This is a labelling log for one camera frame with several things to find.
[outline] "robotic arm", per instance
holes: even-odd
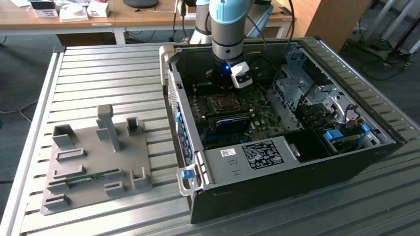
[[[197,0],[196,5],[194,35],[208,38],[210,33],[212,36],[210,76],[222,82],[230,79],[234,88],[241,89],[252,84],[249,66],[242,57],[244,35],[258,36],[250,20],[262,31],[273,8],[270,0]]]

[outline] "motherboard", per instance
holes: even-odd
[[[285,129],[260,86],[220,90],[193,85],[188,96],[204,149],[213,149],[278,136]]]

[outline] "metal slotted worktable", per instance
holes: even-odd
[[[420,233],[418,127],[336,54],[314,52],[409,143],[350,181],[230,217],[189,224],[176,183],[176,157],[160,85],[160,44],[69,47],[53,53],[4,212],[0,235],[381,235]],[[113,122],[145,121],[153,189],[49,216],[40,214],[53,126],[96,125],[96,105]]]

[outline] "gray plastic holder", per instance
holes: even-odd
[[[152,189],[144,123],[112,123],[97,107],[97,126],[54,127],[41,214],[49,215]]]

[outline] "barcode sticker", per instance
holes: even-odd
[[[109,26],[110,23],[92,23],[92,26]]]
[[[226,150],[221,150],[220,153],[221,153],[221,156],[232,156],[232,155],[236,155],[236,151],[234,151],[233,148],[226,149]]]

